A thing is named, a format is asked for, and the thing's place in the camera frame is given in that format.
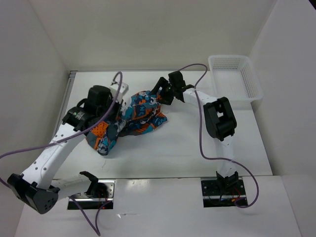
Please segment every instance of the white tabletop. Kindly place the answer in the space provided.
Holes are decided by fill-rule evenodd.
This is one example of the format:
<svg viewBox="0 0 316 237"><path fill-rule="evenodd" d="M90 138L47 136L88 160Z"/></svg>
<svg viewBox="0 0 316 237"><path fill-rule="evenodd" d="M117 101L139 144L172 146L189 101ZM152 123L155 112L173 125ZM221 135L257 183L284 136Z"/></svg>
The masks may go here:
<svg viewBox="0 0 316 237"><path fill-rule="evenodd" d="M256 194L244 177L248 201ZM203 208L199 178L117 180L113 210L101 210L103 237L300 237L279 176L257 177L260 195L250 208ZM15 237L96 236L80 211L63 199L45 215L24 206ZM94 223L96 210L87 210Z"/></svg>
<svg viewBox="0 0 316 237"><path fill-rule="evenodd" d="M67 110L87 97L93 85L109 86L116 72L77 73ZM160 77L169 72L123 72L129 85L128 95L151 90ZM187 84L194 84L202 72L183 72ZM212 95L209 73L199 89ZM254 175L272 175L259 129L249 104L234 108L237 120L234 135L236 160L246 165ZM140 136L119 138L108 156L101 156L86 141L69 155L55 178L69 178L86 170L99 178L170 178L214 176L217 163L204 160L198 149L198 109L175 99L171 106L163 105L168 122L157 130ZM214 140L203 126L203 148L206 155L216 157ZM240 176L248 175L238 168Z"/></svg>

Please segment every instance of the wall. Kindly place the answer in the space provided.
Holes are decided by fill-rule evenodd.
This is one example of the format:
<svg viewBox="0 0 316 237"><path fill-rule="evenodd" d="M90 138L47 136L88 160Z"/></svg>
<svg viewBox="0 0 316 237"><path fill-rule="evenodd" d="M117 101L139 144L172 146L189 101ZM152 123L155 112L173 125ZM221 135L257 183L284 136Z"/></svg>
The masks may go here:
<svg viewBox="0 0 316 237"><path fill-rule="evenodd" d="M250 58L264 91L253 106L270 164L283 175L303 236L315 236L316 11L278 0Z"/></svg>
<svg viewBox="0 0 316 237"><path fill-rule="evenodd" d="M0 1L0 154L47 143L67 71L26 0ZM20 173L40 151L3 158L0 177ZM0 185L0 236L12 237L23 203Z"/></svg>
<svg viewBox="0 0 316 237"><path fill-rule="evenodd" d="M275 0L30 0L70 70L175 69L248 54Z"/></svg>

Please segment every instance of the purple cable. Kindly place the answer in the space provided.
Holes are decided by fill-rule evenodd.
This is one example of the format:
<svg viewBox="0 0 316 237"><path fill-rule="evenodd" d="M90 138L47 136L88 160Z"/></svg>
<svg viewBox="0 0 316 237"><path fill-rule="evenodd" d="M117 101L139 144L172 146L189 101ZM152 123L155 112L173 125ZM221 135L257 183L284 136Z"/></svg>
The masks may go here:
<svg viewBox="0 0 316 237"><path fill-rule="evenodd" d="M90 219L88 218L88 216L86 215L86 213L84 212L83 208L79 205L79 203L73 198L73 197L69 197L74 203L75 205L78 207L78 209L81 211L81 213L83 214L83 216L85 217L85 219L87 220L87 222L89 223L89 225L92 227L92 229L96 232L96 234L98 236L101 236L101 233L99 231L99 227L98 227L98 223L97 223L97 220L98 220L98 215L99 215L99 212L100 210L106 205L108 204L110 201L106 201L104 204L102 204L98 211L97 211L97 214L95 215L95 226L92 224L92 222L90 221Z"/></svg>
<svg viewBox="0 0 316 237"><path fill-rule="evenodd" d="M6 156L9 156L9 155L13 155L13 154L17 154L17 153L22 153L22 152L29 152L29 151L34 151L34 150L38 150L38 149L44 149L44 148L47 148L47 147L52 147L52 146L56 146L57 143L62 143L62 142L65 142L65 141L68 141L74 137L78 137L86 132L89 132L91 129L95 128L100 122L102 122L103 120L105 120L108 115L110 114L111 110L113 109L113 106L116 102L116 99L118 98L118 95L119 95L119 91L120 91L120 87L122 86L122 82L123 82L123 74L122 72L117 72L113 78L113 80L115 80L117 78L117 76L120 75L120 79L119 79L119 83L118 83L118 91L117 93L115 94L114 98L113 98L113 101L109 107L109 109L107 110L107 112L102 116L102 118L99 119L99 121L97 121L94 125L92 125L91 127L87 128L86 130L84 131L81 131L79 133L76 133L72 136L69 136L69 137L66 137L66 138L63 138L63 139L60 139L58 140L56 143L49 143L47 145L42 145L42 146L37 146L37 147L30 147L30 148L25 148L25 149L20 149L20 150L16 150L16 151L12 151L12 152L7 152L7 153L4 153L3 155L0 156L0 159L3 158L3 157L6 157ZM3 180L0 178L0 182L7 186L8 188L10 188L10 186Z"/></svg>
<svg viewBox="0 0 316 237"><path fill-rule="evenodd" d="M197 89L198 83L202 80L202 78L203 78L203 77L206 75L206 73L207 73L207 66L206 66L205 64L202 64L202 63L193 63L193 64L187 65L187 66L185 66L185 67L179 69L179 71L181 71L181 70L183 70L183 69L186 69L186 68L188 68L188 67L191 67L191 66L203 66L203 67L205 67L205 72L204 72L203 75L197 80L197 82L196 82L195 85L194 85L194 89L195 89L194 92L195 92L195 94L196 94L196 96L197 96L197 104L198 104L198 112L199 112L199 151L200 151L200 153L201 153L201 155L202 155L202 157L203 157L204 159L207 159L207 160L226 160L226 161L230 161L230 162L232 162L232 163L235 163L235 164L241 166L242 168L244 168L244 169L250 174L250 176L253 178L253 181L255 181L256 188L257 188L257 194L256 194L256 197L255 197L254 201L253 201L251 204L247 205L247 206L239 206L239 205L237 204L237 202L238 202L239 200L241 200L241 199L245 199L245 197L242 197L242 198L236 200L236 201L234 202L234 205L237 206L237 207L239 207L239 208L248 208L248 207L251 207L251 206L258 200L258 197L259 197L259 185L258 185L258 182L257 182L255 176L251 173L251 171L250 171L246 166L244 166L243 164L241 164L241 163L239 163L239 162L237 162L237 161L234 161L234 160L232 160L232 159L223 158L223 157L210 158L210 157L206 157L206 156L204 155L203 148L202 148L202 107L201 107L201 103L200 103L200 100L199 100L198 93L197 93L196 89Z"/></svg>

